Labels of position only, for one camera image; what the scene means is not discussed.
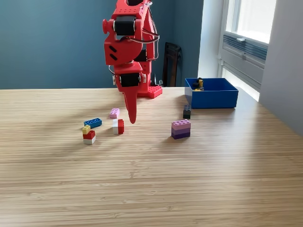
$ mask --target black chair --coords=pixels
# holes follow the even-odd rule
[[[163,87],[167,87],[169,59],[172,61],[169,87],[176,86],[178,61],[181,58],[181,47],[172,43],[165,43],[164,64],[163,64]]]

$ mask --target blue lego brick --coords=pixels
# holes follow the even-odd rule
[[[99,118],[84,122],[84,126],[89,125],[91,129],[102,125],[102,121]]]

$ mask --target white wall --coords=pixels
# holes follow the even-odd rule
[[[198,77],[215,78],[224,0],[204,0]]]
[[[303,0],[277,0],[260,102],[303,135]]]

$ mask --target pink lego brick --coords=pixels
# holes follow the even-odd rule
[[[119,114],[120,114],[120,109],[119,108],[113,108],[112,111],[109,114],[109,118],[117,119]]]
[[[191,127],[191,124],[190,124],[189,120],[185,119],[185,120],[180,120],[180,121],[173,122],[171,124],[171,127],[174,130],[188,129],[188,128]]]

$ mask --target window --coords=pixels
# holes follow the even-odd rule
[[[220,67],[260,91],[276,0],[224,0]]]
[[[226,31],[269,43],[276,0],[230,0]]]

